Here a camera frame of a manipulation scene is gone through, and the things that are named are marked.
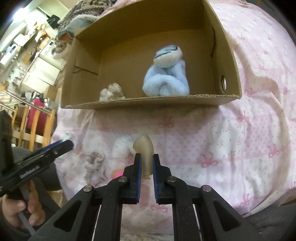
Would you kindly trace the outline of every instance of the box handle hole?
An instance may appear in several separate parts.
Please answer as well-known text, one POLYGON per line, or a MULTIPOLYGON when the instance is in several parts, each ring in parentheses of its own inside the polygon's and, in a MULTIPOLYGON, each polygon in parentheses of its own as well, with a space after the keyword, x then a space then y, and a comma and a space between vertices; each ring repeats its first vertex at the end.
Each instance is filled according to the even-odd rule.
POLYGON ((222 86, 223 92, 225 92, 225 90, 227 88, 227 84, 226 84, 226 79, 225 79, 224 75, 222 75, 222 77, 221 77, 221 86, 222 86))

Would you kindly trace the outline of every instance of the bright light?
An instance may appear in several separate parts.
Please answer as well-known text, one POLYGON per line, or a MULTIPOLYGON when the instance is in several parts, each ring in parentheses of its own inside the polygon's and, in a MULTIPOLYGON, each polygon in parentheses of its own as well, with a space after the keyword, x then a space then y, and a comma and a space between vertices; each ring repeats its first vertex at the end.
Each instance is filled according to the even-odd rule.
POLYGON ((25 19, 26 15, 28 14, 28 10, 25 8, 20 8, 16 13, 13 15, 13 20, 22 21, 25 19))

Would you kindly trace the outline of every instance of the metal rod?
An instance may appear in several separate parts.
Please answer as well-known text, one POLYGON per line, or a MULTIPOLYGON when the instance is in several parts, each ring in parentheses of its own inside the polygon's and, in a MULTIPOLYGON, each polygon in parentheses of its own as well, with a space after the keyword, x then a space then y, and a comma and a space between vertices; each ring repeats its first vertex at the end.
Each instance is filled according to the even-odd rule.
POLYGON ((22 98, 18 97, 17 95, 14 95, 13 93, 11 93, 11 92, 9 92, 9 91, 5 91, 5 92, 6 92, 8 95, 12 96, 13 98, 15 98, 15 99, 17 99, 17 100, 19 100, 19 101, 21 101, 21 102, 23 102, 23 103, 25 103, 25 104, 31 106, 31 107, 37 109, 37 110, 40 110, 40 111, 43 112, 43 113, 50 114, 50 111, 49 111, 49 110, 42 109, 42 108, 40 108, 40 107, 38 107, 38 106, 35 106, 35 105, 33 105, 32 103, 30 103, 30 102, 28 102, 28 101, 26 101, 26 100, 23 100, 22 98))
POLYGON ((9 109, 9 110, 11 110, 11 111, 14 111, 14 109, 12 109, 12 108, 10 108, 10 107, 4 105, 4 104, 1 104, 1 103, 0 103, 0 106, 3 106, 4 108, 9 109))

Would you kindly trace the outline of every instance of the bed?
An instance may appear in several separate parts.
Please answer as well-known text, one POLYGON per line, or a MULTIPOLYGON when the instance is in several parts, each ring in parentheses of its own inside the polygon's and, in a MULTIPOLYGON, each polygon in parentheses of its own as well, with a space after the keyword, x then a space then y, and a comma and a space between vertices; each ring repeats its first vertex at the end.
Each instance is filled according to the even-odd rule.
MULTIPOLYGON (((132 163, 132 143, 142 134, 149 135, 173 175, 189 185, 212 186, 245 217, 294 197, 296 47, 255 5, 235 0, 211 5, 235 54, 242 98, 219 107, 60 109, 52 142, 75 144, 56 160, 68 199, 90 181, 107 184, 132 163), (86 163, 100 155, 100 170, 88 180, 86 163)), ((171 206, 156 205, 153 180, 144 180, 140 203, 123 208, 122 237, 172 232, 171 206)))

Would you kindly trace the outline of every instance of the screw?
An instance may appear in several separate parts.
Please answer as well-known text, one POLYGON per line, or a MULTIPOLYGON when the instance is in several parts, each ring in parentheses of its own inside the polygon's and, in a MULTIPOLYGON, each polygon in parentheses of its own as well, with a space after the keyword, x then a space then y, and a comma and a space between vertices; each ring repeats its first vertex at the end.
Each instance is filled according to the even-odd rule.
POLYGON ((118 181, 120 181, 121 183, 124 183, 128 180, 128 178, 126 176, 121 176, 118 178, 118 181))
POLYGON ((90 192, 90 191, 92 190, 92 188, 93 188, 93 186, 91 186, 91 185, 86 185, 86 186, 83 187, 83 191, 85 191, 85 192, 90 192))
POLYGON ((174 176, 169 176, 169 177, 167 178, 167 180, 168 180, 169 182, 173 183, 173 182, 175 182, 175 181, 177 180, 177 178, 174 177, 174 176))
POLYGON ((205 191, 205 192, 210 192, 212 190, 212 188, 209 186, 209 185, 203 185, 202 186, 202 189, 205 191))

